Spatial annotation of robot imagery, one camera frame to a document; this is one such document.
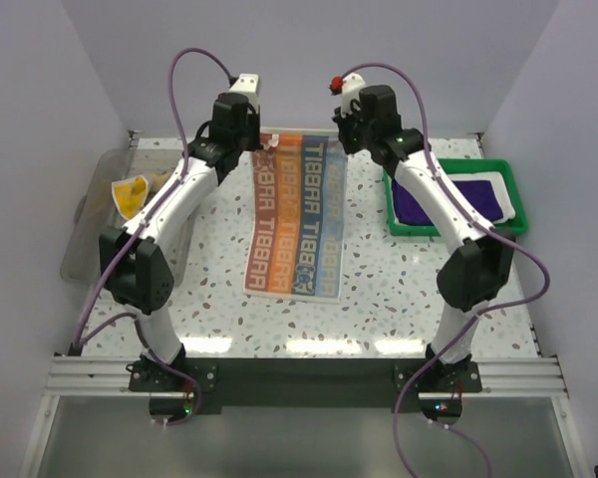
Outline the colourful patterned towel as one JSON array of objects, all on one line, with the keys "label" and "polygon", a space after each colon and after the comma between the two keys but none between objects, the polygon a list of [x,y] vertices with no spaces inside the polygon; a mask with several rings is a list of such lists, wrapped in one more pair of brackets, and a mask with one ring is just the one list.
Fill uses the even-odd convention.
[{"label": "colourful patterned towel", "polygon": [[252,154],[254,223],[248,295],[341,299],[348,157],[328,133],[274,131]]}]

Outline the white towel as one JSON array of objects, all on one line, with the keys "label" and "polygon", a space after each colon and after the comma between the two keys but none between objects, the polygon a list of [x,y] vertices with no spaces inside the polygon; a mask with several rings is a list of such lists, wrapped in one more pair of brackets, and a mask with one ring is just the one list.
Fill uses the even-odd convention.
[{"label": "white towel", "polygon": [[[515,218],[516,211],[500,172],[456,173],[449,176],[474,209],[493,224]],[[416,199],[398,183],[390,184],[396,221],[408,226],[432,226]]]}]

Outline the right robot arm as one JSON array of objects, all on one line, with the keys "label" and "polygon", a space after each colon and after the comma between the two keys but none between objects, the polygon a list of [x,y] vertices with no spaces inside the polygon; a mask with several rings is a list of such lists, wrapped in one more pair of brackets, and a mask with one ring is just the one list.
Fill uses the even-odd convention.
[{"label": "right robot arm", "polygon": [[515,238],[511,233],[491,237],[490,222],[449,180],[424,135],[403,128],[391,87],[369,86],[351,75],[334,78],[330,90],[341,99],[333,121],[345,152],[367,151],[414,197],[445,241],[449,256],[437,274],[445,304],[424,378],[432,389],[447,390],[459,379],[457,363],[471,354],[476,313],[508,281]]}]

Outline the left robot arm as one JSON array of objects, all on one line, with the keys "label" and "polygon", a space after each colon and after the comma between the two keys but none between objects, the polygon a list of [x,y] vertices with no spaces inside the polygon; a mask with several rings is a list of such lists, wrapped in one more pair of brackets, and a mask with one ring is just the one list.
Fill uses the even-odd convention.
[{"label": "left robot arm", "polygon": [[183,143],[181,160],[165,185],[122,227],[108,227],[100,235],[104,288],[136,317],[145,354],[156,361],[151,377],[164,390],[181,388],[187,378],[187,367],[178,360],[183,345],[168,311],[174,276],[166,252],[189,216],[238,165],[242,153],[260,147],[257,95],[220,94],[211,119],[192,141]]}]

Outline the yellow grey patterned towel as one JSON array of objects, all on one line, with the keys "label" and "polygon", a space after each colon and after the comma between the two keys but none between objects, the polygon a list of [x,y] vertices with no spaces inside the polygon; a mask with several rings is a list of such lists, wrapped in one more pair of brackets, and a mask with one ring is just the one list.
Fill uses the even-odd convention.
[{"label": "yellow grey patterned towel", "polygon": [[140,174],[114,181],[111,193],[120,216],[131,220],[138,215],[150,198],[157,194],[170,174]]}]

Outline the clear grey plastic bin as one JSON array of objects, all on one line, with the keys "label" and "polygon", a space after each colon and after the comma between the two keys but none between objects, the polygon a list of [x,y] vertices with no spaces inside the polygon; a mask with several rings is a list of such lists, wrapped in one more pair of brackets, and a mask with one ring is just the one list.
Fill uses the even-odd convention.
[{"label": "clear grey plastic bin", "polygon": [[171,173],[178,159],[179,154],[168,149],[114,149],[101,157],[74,215],[74,230],[60,268],[65,282],[87,287],[99,278],[100,233],[107,226],[124,224],[114,205],[112,183],[139,174]]}]

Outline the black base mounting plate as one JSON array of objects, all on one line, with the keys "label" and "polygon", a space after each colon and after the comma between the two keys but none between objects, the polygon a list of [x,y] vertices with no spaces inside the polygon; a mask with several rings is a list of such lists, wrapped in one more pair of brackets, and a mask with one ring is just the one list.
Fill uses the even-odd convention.
[{"label": "black base mounting plate", "polygon": [[419,411],[429,399],[483,390],[477,364],[422,358],[149,358],[127,364],[129,390],[149,396],[154,417],[218,414],[226,407],[392,408]]}]

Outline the aluminium frame rail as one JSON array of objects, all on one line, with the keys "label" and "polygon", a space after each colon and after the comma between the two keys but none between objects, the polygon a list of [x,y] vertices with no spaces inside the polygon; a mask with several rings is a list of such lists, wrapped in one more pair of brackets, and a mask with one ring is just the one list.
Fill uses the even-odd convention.
[{"label": "aluminium frame rail", "polygon": [[[122,396],[130,393],[129,358],[56,357],[44,385],[46,395]],[[484,359],[477,363],[482,392],[491,397],[566,397],[556,358]]]}]

